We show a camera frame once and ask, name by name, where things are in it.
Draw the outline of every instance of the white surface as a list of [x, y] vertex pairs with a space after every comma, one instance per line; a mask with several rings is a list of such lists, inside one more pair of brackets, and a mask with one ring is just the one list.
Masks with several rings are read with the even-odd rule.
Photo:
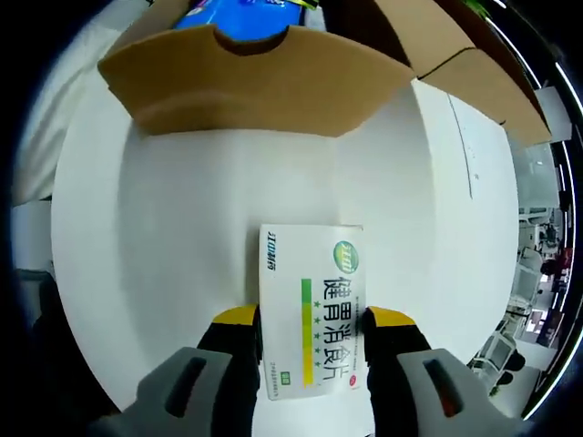
[[39, 92], [16, 156], [13, 202], [53, 193], [56, 163], [66, 130], [86, 90], [87, 75], [121, 33], [148, 7], [143, 0], [115, 0], [96, 15], [55, 62]]
[[16, 269], [46, 270], [51, 250], [51, 202], [30, 202], [12, 208], [12, 261]]
[[[414, 86], [419, 103], [404, 89], [336, 140], [259, 131], [142, 138], [97, 73], [90, 80], [57, 168], [53, 247], [77, 344], [120, 408], [144, 375], [196, 345], [214, 315], [257, 301], [262, 222], [364, 224], [367, 304], [408, 313], [434, 347], [462, 361], [502, 318], [516, 182], [504, 130], [473, 108], [454, 102], [475, 125], [463, 133], [479, 174], [470, 198], [449, 98], [424, 84]], [[253, 427], [366, 435], [369, 393], [272, 402], [261, 387]]]
[[535, 90], [535, 95], [547, 119], [552, 135], [550, 142], [557, 143], [571, 139], [573, 126], [557, 89], [554, 86], [547, 86]]
[[521, 208], [558, 208], [558, 181], [548, 143], [522, 147], [510, 140]]

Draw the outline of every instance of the cardboard flap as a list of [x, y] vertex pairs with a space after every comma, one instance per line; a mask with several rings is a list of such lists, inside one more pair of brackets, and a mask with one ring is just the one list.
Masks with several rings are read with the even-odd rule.
[[551, 138], [544, 119], [520, 87], [482, 50], [465, 50], [426, 76], [424, 82], [476, 107], [523, 144]]
[[474, 44], [433, 0], [321, 1], [329, 32], [358, 41], [424, 76]]
[[375, 0], [396, 31], [418, 76], [474, 47], [462, 28], [434, 0]]
[[545, 114], [524, 69], [508, 47], [480, 16], [459, 0], [434, 0], [461, 26], [477, 48], [484, 51], [514, 80], [545, 124]]
[[368, 47], [298, 26], [253, 43], [231, 41], [213, 25], [170, 30], [98, 68], [153, 135], [251, 128], [338, 137], [414, 76]]

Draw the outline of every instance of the blue package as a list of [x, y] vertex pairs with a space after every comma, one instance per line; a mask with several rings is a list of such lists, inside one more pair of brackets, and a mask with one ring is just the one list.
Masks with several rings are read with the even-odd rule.
[[285, 0], [200, 0], [174, 28], [214, 23], [233, 40], [251, 41], [298, 25], [301, 12], [301, 6]]

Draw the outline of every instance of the white table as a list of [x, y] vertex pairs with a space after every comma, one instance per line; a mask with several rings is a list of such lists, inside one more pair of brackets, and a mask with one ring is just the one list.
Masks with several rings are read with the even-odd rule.
[[[262, 222], [364, 224], [367, 304], [408, 313], [462, 361], [504, 315], [516, 180], [504, 130], [473, 108], [415, 83], [338, 139], [142, 137], [97, 74], [88, 89], [58, 163], [53, 251], [71, 330], [119, 408], [214, 315], [257, 301]], [[369, 395], [273, 402], [261, 387], [253, 428], [366, 435]]]

